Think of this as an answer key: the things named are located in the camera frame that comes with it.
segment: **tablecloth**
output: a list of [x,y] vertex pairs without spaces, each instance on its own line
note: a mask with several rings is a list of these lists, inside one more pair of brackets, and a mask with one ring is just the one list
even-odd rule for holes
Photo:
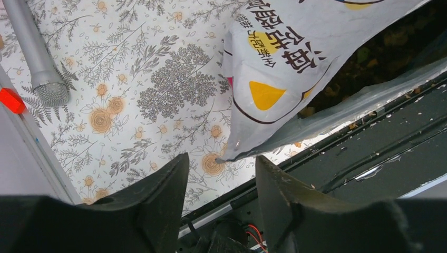
[[[254,159],[217,164],[229,135],[223,35],[244,0],[28,0],[70,102],[45,108],[0,5],[0,61],[85,203],[188,152],[183,214],[254,177]],[[278,164],[324,138],[278,148]]]

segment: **microphone handle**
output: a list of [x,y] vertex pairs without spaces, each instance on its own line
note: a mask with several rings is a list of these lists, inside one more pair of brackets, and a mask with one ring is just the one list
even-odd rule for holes
[[26,1],[3,0],[3,5],[30,68],[33,88],[46,83],[64,83],[55,70],[53,59],[46,50],[45,41]]

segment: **red block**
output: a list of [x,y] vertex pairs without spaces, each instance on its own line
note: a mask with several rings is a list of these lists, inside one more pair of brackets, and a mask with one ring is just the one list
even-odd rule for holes
[[15,114],[20,114],[25,110],[25,103],[20,96],[8,88],[0,90],[0,102]]

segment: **red wire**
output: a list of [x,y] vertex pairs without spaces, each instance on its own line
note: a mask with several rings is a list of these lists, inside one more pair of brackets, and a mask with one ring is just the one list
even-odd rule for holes
[[252,225],[252,224],[248,224],[248,226],[253,228],[256,231],[256,233],[258,233],[259,239],[261,240],[261,242],[263,242],[264,241],[263,236],[261,235],[261,232],[259,232],[259,229],[255,225]]
[[257,243],[257,244],[259,244],[259,246],[261,247],[261,249],[263,249],[264,251],[266,250],[266,248],[264,247],[264,245],[262,245],[262,243],[260,242],[260,241],[258,241],[258,239],[256,239],[256,236],[255,235],[253,235],[251,232],[249,232],[249,231],[246,231],[246,233],[248,234],[248,235],[250,235],[251,237],[253,237],[253,239],[255,240],[255,242]]

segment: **pink object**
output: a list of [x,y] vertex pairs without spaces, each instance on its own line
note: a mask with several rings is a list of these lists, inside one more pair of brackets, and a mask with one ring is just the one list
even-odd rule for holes
[[230,84],[230,87],[233,89],[233,77],[227,77],[228,84]]

